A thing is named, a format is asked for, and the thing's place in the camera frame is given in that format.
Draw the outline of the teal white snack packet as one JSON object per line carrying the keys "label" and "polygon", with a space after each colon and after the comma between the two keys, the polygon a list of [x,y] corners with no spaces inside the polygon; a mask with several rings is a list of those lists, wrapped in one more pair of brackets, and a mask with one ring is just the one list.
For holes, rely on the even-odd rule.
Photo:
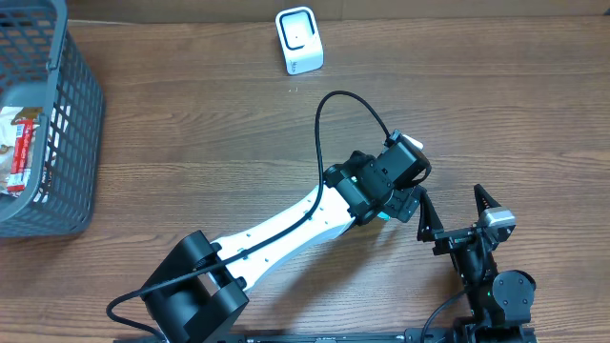
{"label": "teal white snack packet", "polygon": [[385,221],[389,221],[390,220],[390,216],[388,214],[384,213],[384,212],[380,212],[377,215],[377,217],[379,217],[380,219],[385,220]]}

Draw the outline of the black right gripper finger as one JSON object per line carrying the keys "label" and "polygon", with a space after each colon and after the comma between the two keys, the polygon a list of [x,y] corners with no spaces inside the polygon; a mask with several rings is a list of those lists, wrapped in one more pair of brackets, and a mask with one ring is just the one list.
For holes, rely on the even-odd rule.
{"label": "black right gripper finger", "polygon": [[444,230],[427,191],[420,194],[419,208],[418,230],[420,232],[442,232]]}
{"label": "black right gripper finger", "polygon": [[480,184],[476,184],[474,186],[474,194],[477,209],[479,211],[498,208],[500,206],[499,202],[496,201]]}

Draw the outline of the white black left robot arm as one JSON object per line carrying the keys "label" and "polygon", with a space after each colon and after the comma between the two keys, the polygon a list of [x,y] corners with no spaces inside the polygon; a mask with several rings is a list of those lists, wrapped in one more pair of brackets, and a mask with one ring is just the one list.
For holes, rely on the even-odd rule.
{"label": "white black left robot arm", "polygon": [[226,332],[259,281],[304,250],[333,240],[383,212],[402,222],[418,205],[418,176],[431,169],[420,152],[354,151],[287,210],[244,232],[180,240],[146,281],[142,295],[167,342],[211,342]]}

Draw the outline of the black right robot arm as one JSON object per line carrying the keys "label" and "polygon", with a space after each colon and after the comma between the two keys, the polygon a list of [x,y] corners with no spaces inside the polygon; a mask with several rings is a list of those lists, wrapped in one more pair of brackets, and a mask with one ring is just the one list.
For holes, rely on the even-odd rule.
{"label": "black right robot arm", "polygon": [[[432,242],[433,254],[451,257],[463,289],[439,305],[423,325],[421,342],[535,342],[535,331],[525,325],[532,320],[531,307],[537,283],[527,272],[500,272],[493,251],[508,240],[516,217],[499,204],[480,184],[474,186],[478,219],[471,226],[446,231],[426,192],[421,194],[417,240]],[[459,317],[451,328],[433,338],[436,317],[465,297],[468,316]]]}

